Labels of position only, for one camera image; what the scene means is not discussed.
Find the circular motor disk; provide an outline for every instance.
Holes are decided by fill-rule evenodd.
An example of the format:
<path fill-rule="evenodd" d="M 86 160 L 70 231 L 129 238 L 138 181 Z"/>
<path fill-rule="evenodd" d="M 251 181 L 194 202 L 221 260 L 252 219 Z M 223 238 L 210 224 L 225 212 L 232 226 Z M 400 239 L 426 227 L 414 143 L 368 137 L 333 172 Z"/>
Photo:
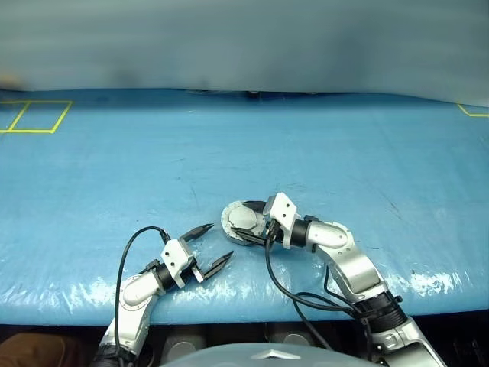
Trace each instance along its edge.
<path fill-rule="evenodd" d="M 228 237 L 240 245 L 251 245 L 241 236 L 237 235 L 233 228 L 243 228 L 252 231 L 255 235 L 261 235 L 265 229 L 266 219 L 261 213 L 257 213 L 243 205 L 243 201 L 230 203 L 221 215 L 222 229 Z"/>

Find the plastic wrap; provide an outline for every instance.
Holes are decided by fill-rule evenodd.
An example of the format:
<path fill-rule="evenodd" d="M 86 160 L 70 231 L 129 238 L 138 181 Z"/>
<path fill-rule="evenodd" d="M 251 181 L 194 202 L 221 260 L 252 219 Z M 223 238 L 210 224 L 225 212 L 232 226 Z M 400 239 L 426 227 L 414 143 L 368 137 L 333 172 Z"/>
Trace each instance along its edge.
<path fill-rule="evenodd" d="M 487 0 L 2 1 L 0 83 L 397 93 L 487 106 Z"/>
<path fill-rule="evenodd" d="M 74 104 L 53 134 L 0 135 L 0 323 L 108 325 L 133 232 L 157 225 L 179 236 L 208 222 L 217 226 L 192 244 L 201 266 L 233 257 L 210 281 L 163 296 L 152 322 L 298 320 L 263 249 L 219 228 L 230 202 L 277 191 L 302 215 L 346 225 L 407 313 L 489 306 L 489 124 L 457 105 L 158 90 L 22 98 Z M 2 121 L 7 112 L 0 105 Z M 18 126 L 39 118 L 27 110 Z M 124 277 L 161 249 L 156 233 L 143 234 Z M 289 289 L 321 291 L 314 255 L 277 248 L 272 262 Z"/>

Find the blue table surface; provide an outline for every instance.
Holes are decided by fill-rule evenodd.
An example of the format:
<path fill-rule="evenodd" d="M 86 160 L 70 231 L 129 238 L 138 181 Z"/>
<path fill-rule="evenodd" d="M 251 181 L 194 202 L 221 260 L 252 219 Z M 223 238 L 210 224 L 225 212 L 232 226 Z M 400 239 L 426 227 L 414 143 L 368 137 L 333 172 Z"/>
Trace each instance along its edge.
<path fill-rule="evenodd" d="M 53 134 L 0 133 L 0 323 L 106 325 L 132 233 L 207 222 L 218 225 L 192 244 L 202 266 L 235 254 L 207 283 L 162 297 L 152 322 L 298 320 L 263 251 L 219 226 L 228 203 L 277 191 L 346 225 L 407 313 L 489 307 L 487 118 L 401 96 L 93 90 L 3 95 L 0 129 L 19 99 L 73 105 Z M 64 108 L 32 103 L 15 129 L 52 128 Z M 125 278 L 161 249 L 142 235 Z M 320 293 L 314 255 L 278 248 L 273 263 L 289 289 Z"/>

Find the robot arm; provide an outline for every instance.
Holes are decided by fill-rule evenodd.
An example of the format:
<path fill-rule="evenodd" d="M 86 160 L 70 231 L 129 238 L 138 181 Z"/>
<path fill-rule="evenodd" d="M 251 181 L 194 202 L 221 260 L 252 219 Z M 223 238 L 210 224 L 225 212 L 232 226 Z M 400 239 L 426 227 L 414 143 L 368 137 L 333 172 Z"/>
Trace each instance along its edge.
<path fill-rule="evenodd" d="M 158 296 L 175 287 L 185 287 L 191 278 L 200 283 L 224 268 L 232 252 L 214 261 L 209 270 L 202 272 L 187 244 L 210 228 L 212 225 L 196 227 L 178 239 L 167 241 L 161 252 L 163 263 L 153 260 L 141 273 L 122 283 L 119 292 L 117 332 L 120 348 L 117 350 L 115 320 L 112 320 L 99 344 L 92 367 L 119 367 L 121 360 L 123 365 L 134 364 L 146 340 L 151 312 Z"/>
<path fill-rule="evenodd" d="M 259 245 L 281 241 L 285 248 L 295 245 L 324 260 L 358 318 L 368 322 L 377 362 L 390 367 L 446 367 L 415 321 L 400 308 L 402 298 L 389 292 L 375 265 L 356 246 L 348 228 L 311 216 L 302 219 L 285 193 L 271 196 L 266 203 L 231 206 L 225 209 L 222 224 L 235 241 Z"/>

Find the brown object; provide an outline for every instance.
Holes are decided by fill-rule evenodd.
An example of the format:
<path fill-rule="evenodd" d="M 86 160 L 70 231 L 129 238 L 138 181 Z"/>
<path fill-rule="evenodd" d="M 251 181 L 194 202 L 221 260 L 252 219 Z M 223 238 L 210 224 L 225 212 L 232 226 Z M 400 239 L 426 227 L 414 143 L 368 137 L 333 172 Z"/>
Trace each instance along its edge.
<path fill-rule="evenodd" d="M 83 344 L 68 336 L 19 333 L 0 344 L 0 367 L 86 367 Z"/>

